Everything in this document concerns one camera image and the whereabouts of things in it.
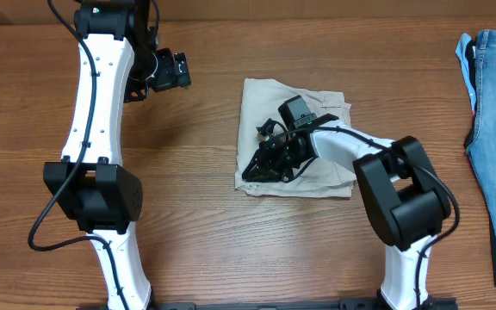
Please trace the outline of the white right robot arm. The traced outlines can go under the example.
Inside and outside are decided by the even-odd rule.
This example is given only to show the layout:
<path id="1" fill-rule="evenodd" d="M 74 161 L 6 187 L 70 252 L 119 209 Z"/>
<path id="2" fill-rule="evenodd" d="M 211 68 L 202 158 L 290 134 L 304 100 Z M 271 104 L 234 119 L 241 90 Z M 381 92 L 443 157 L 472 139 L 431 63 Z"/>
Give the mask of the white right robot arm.
<path id="1" fill-rule="evenodd" d="M 454 298 L 426 289 L 431 247 L 445 237 L 443 221 L 457 214 L 420 142 L 378 139 L 336 115 L 316 115 L 301 96 L 278 109 L 257 131 L 258 149 L 241 174 L 250 183 L 290 183 L 317 158 L 356 175 L 369 223 L 386 246 L 385 275 L 374 297 L 343 298 L 337 309 L 456 309 Z"/>

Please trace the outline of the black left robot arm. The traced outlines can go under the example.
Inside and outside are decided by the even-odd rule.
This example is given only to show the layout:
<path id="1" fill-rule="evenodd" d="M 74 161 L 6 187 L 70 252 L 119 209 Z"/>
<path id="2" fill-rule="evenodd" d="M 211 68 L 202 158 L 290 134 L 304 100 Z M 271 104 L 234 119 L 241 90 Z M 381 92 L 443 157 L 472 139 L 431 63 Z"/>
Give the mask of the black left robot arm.
<path id="1" fill-rule="evenodd" d="M 35 251 L 91 242 L 108 290 L 107 309 L 157 306 L 136 238 L 142 184 L 124 168 L 121 154 L 124 105 L 191 84 L 186 56 L 158 46 L 159 25 L 149 23 L 157 10 L 154 1 L 82 1 L 65 24 L 80 58 L 75 110 L 59 161 L 44 165 L 52 198 L 28 235 Z M 34 236 L 54 205 L 83 236 L 37 245 Z"/>

